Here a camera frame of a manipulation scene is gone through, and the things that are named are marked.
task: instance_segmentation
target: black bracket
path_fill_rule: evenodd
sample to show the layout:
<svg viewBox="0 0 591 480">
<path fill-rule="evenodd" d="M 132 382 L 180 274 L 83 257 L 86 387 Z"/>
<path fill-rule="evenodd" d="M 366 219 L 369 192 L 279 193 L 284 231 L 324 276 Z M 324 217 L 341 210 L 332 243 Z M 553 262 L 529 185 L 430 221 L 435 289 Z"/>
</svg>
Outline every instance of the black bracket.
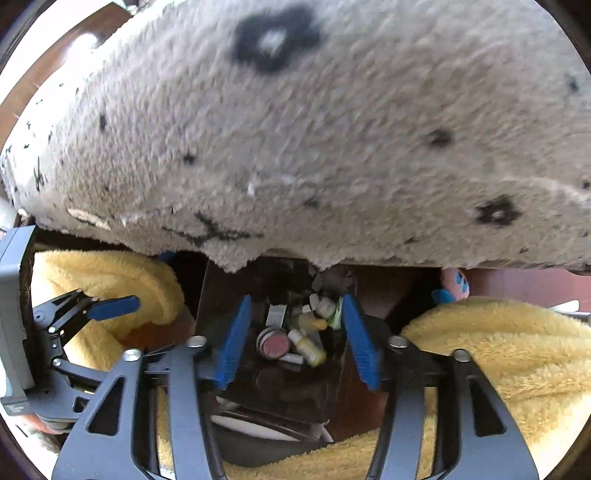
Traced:
<svg viewBox="0 0 591 480">
<path fill-rule="evenodd" d="M 431 480 L 538 480 L 530 451 L 486 375 L 465 350 L 450 356 L 391 337 L 388 404 L 367 475 L 414 479 L 426 414 L 425 388 L 437 387 L 437 436 Z"/>
</svg>

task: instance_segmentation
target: small bottle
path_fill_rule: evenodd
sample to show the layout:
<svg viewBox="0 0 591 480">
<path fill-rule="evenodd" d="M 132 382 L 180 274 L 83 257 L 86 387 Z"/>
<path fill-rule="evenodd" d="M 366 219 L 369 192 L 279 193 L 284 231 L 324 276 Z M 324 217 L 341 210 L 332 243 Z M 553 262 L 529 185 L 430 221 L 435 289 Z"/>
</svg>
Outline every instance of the small bottle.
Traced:
<svg viewBox="0 0 591 480">
<path fill-rule="evenodd" d="M 310 307 L 312 310 L 329 322 L 336 312 L 336 306 L 336 303 L 328 297 L 319 297 L 316 293 L 310 295 Z"/>
<path fill-rule="evenodd" d="M 297 352 L 306 359 L 311 367 L 317 367 L 326 361 L 326 352 L 308 337 L 303 336 L 299 330 L 291 330 L 288 337 Z"/>
</svg>

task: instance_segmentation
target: yellow plush blanket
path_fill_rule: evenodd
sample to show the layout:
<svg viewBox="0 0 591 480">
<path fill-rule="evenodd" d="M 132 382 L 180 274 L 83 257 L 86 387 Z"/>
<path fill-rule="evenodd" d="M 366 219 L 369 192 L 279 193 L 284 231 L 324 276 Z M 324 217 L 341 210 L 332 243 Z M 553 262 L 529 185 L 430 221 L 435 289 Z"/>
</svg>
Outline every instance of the yellow plush blanket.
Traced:
<svg viewBox="0 0 591 480">
<path fill-rule="evenodd" d="M 170 269 L 145 257 L 121 252 L 36 255 L 34 303 L 74 288 L 101 298 L 134 294 L 142 302 L 135 314 L 90 322 L 67 345 L 70 359 L 92 368 L 109 369 L 123 351 L 120 338 L 146 319 L 170 323 L 183 304 Z M 507 403 L 540 478 L 564 456 L 591 414 L 591 329 L 571 318 L 525 303 L 473 297 L 427 312 L 402 334 L 423 350 L 447 355 L 465 348 L 472 353 Z M 431 402 L 418 478 L 430 473 L 434 411 Z M 161 432 L 165 422 L 161 416 Z M 161 437 L 161 463 L 172 470 L 170 443 Z M 273 465 L 226 465 L 226 471 L 235 480 L 361 480 L 376 438 L 377 432 L 369 432 Z"/>
</svg>

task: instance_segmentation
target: wooden surface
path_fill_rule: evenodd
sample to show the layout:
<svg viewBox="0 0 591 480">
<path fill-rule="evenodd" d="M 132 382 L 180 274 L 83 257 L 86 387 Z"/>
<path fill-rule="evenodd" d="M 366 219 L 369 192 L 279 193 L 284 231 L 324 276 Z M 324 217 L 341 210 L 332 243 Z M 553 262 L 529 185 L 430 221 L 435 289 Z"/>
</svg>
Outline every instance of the wooden surface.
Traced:
<svg viewBox="0 0 591 480">
<path fill-rule="evenodd" d="M 6 143 L 8 135 L 33 94 L 52 73 L 64 64 L 68 49 L 74 40 L 85 33 L 92 33 L 97 36 L 100 43 L 103 43 L 130 17 L 121 7 L 109 4 L 80 22 L 50 46 L 0 104 L 0 145 Z"/>
</svg>

